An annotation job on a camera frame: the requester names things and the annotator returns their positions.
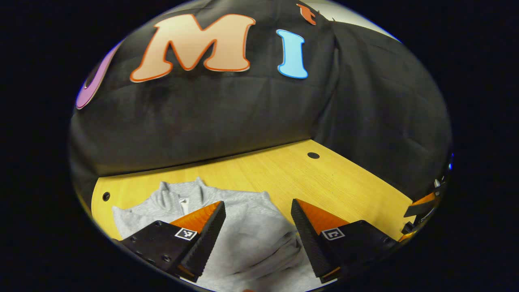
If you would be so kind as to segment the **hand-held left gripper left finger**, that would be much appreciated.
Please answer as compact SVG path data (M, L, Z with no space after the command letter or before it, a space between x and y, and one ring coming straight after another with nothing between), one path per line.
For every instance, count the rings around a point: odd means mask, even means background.
M196 283L204 273L226 219L217 201L172 222L153 221L113 243L135 260L169 277Z

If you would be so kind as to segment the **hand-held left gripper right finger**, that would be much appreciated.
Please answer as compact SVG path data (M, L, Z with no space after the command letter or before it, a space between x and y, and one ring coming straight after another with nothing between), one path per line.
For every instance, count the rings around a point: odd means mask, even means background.
M365 220L350 223L298 198L292 201L291 216L322 284L352 279L400 246Z

